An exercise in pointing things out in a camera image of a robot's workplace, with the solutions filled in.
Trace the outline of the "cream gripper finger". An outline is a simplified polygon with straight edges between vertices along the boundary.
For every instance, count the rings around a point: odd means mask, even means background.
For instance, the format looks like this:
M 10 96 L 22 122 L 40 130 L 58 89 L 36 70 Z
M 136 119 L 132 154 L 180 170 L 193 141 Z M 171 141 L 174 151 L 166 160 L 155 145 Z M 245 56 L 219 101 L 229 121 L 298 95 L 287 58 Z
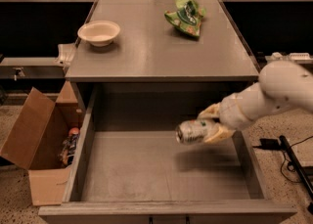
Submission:
M 198 115 L 199 119 L 207 119 L 207 118 L 218 118 L 220 113 L 220 104 L 212 104 L 208 106 L 205 110 L 201 111 Z
M 208 144 L 220 142 L 232 137 L 234 133 L 235 133 L 234 129 L 230 129 L 225 125 L 217 123 L 216 131 L 213 134 L 206 137 L 204 141 Z

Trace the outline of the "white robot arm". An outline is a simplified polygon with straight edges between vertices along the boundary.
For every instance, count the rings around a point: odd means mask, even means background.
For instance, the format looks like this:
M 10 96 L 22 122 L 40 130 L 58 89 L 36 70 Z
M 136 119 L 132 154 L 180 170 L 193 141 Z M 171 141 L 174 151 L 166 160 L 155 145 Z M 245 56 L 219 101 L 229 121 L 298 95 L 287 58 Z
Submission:
M 313 74 L 291 61 L 271 62 L 261 70 L 256 83 L 199 114 L 198 119 L 219 119 L 203 141 L 222 141 L 259 118 L 292 108 L 313 112 Z

